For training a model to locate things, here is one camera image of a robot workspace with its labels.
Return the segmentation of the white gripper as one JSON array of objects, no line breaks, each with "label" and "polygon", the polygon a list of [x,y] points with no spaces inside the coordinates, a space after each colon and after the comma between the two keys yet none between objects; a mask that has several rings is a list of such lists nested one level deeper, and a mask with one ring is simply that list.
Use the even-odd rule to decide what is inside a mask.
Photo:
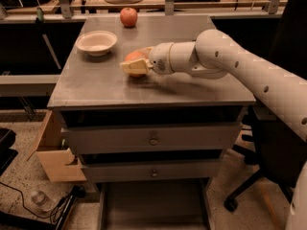
[{"label": "white gripper", "polygon": [[174,73],[170,63],[173,42],[161,43],[152,47],[141,48],[140,52],[145,58],[128,60],[120,63],[122,70],[127,74],[146,75],[151,69],[159,75]]}]

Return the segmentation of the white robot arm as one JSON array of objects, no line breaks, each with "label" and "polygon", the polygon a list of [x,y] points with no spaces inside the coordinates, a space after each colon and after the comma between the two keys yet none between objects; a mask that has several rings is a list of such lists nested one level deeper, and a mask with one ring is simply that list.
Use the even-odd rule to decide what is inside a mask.
[{"label": "white robot arm", "polygon": [[236,78],[300,139],[307,140],[307,80],[242,48],[229,35],[210,29],[196,40],[143,48],[143,57],[120,63],[128,74],[177,72],[204,79]]}]

